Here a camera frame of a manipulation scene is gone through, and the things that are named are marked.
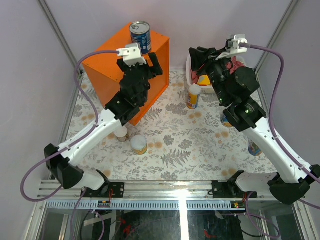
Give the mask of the light blue soup can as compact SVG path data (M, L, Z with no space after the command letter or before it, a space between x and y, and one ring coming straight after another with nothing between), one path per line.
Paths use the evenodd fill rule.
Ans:
M226 128L232 128L233 127L224 113L221 113L221 115L220 115L220 122Z

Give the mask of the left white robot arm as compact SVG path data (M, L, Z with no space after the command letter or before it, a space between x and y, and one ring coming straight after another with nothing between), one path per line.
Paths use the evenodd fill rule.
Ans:
M148 55L151 65L143 57L129 64L124 58L117 60L123 72L120 90L105 105L96 120L88 124L72 139L59 146L49 144L45 156L47 168L65 189L89 188L98 197L105 197L110 190L107 177L99 170L79 168L80 160L106 136L131 121L148 101L149 81L163 74L156 53Z

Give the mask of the dark blue tin can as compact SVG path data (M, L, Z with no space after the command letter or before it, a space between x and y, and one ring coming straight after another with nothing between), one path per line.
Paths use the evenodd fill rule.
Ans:
M142 55L148 54L151 49L151 28L145 21L135 21L129 26L130 37L133 43L139 44Z

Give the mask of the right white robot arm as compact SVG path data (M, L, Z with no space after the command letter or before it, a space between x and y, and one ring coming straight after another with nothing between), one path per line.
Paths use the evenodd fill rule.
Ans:
M310 165L281 139L263 108L251 95L260 88L255 71L246 66L230 72L227 49L189 48L191 69L207 75L227 121L253 141L276 169L270 176L238 171L228 184L228 192L240 197L245 192L271 194L279 202L292 205L303 198L320 178L319 165Z

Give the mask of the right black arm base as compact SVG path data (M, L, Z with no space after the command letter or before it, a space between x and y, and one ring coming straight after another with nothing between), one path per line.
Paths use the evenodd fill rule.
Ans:
M241 190L236 180L244 173L243 170L238 170L228 181L211 181L211 190L208 191L208 195L214 199L244 199L249 195L249 191Z

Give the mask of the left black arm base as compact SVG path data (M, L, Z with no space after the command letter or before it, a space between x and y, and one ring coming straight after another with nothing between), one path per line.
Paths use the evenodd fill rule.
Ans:
M103 178L104 183L98 190L87 188L84 194L85 198L108 198L110 201L112 198L119 199L124 197L124 182L110 182L100 170L96 170L96 172Z

